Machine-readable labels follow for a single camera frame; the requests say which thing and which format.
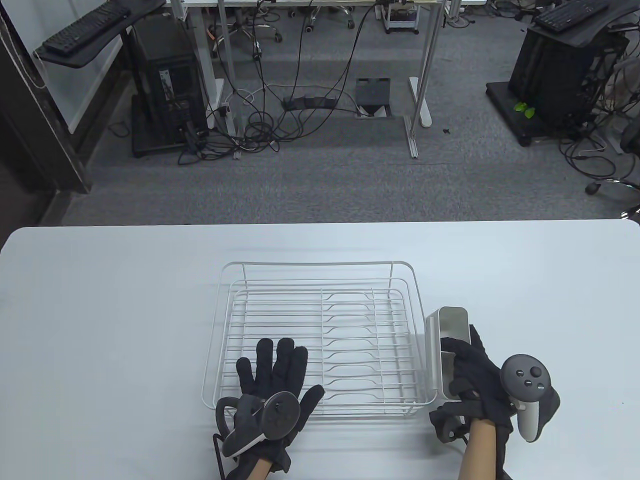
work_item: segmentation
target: computer tower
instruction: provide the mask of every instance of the computer tower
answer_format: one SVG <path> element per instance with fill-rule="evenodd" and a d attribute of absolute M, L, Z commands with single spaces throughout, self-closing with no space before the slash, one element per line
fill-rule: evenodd
<path fill-rule="evenodd" d="M 583 48 L 529 30 L 511 74 L 509 91 L 535 108 L 552 132 L 574 131 L 589 120 L 628 39 L 602 31 Z"/>
<path fill-rule="evenodd" d="M 185 143 L 188 122 L 197 134 L 208 131 L 199 65 L 188 32 L 171 16 L 151 15 L 135 24 L 133 35 L 139 94 L 145 96 L 152 124 L 145 127 L 162 137 L 164 145 Z"/>

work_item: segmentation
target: black keyboard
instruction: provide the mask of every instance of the black keyboard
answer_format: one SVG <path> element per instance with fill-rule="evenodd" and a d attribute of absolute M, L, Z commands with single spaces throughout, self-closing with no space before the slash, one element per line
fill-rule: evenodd
<path fill-rule="evenodd" d="M 560 33 L 608 8 L 609 0 L 565 0 L 562 5 L 538 15 L 534 22 Z"/>
<path fill-rule="evenodd" d="M 100 36 L 105 30 L 127 18 L 131 10 L 117 0 L 107 0 L 68 27 L 63 28 L 42 44 L 47 50 L 70 56 Z"/>

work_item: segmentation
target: white wire dish rack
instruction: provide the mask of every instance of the white wire dish rack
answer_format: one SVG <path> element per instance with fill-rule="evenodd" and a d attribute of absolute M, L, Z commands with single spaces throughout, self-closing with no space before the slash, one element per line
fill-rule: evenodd
<path fill-rule="evenodd" d="M 411 415 L 438 396 L 439 344 L 425 328 L 405 262 L 233 262 L 220 275 L 202 399 L 240 396 L 236 360 L 263 337 L 309 352 L 303 393 L 326 393 L 312 419 Z"/>

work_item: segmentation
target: wall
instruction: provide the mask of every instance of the wall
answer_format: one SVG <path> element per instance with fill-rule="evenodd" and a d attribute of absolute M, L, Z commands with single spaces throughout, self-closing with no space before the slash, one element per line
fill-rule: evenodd
<path fill-rule="evenodd" d="M 63 29 L 104 0 L 2 0 L 27 52 Z M 34 58 L 69 131 L 73 133 L 121 46 L 114 39 L 84 68 L 42 63 Z"/>

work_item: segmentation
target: hand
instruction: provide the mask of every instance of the hand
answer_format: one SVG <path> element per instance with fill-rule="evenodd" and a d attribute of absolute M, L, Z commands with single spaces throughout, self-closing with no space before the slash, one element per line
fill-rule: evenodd
<path fill-rule="evenodd" d="M 248 358 L 239 358 L 236 371 L 240 379 L 243 394 L 268 399 L 278 392 L 291 392 L 300 395 L 307 373 L 308 351 L 305 347 L 294 347 L 292 339 L 281 339 L 276 350 L 276 362 L 273 364 L 273 341 L 262 339 L 256 348 L 255 379 Z M 324 395 L 321 385 L 314 385 L 300 401 L 300 417 L 293 430 L 281 440 L 263 440 L 240 455 L 238 467 L 231 471 L 227 480 L 248 478 L 260 459 L 272 463 L 271 471 L 289 471 L 291 459 L 285 448 L 291 445 L 296 435 L 304 428 L 309 415 L 314 411 Z"/>
<path fill-rule="evenodd" d="M 460 402 L 447 402 L 429 413 L 429 419 L 441 442 L 452 442 L 469 433 L 474 419 L 488 420 L 496 427 L 496 473 L 503 478 L 504 457 L 509 435 L 513 432 L 511 417 L 515 407 L 502 387 L 500 369 L 491 361 L 473 325 L 471 345 L 452 338 L 441 340 L 442 351 L 455 353 L 453 381 L 449 391 Z M 465 418 L 462 424 L 460 417 Z"/>
<path fill-rule="evenodd" d="M 507 392 L 502 387 L 500 369 L 484 350 L 480 335 L 473 325 L 469 326 L 471 345 L 462 340 L 444 338 L 440 341 L 442 351 L 455 353 L 453 381 L 449 391 L 463 401 L 479 402 L 469 409 L 470 418 L 484 419 L 513 431 L 511 416 L 515 413 Z"/>

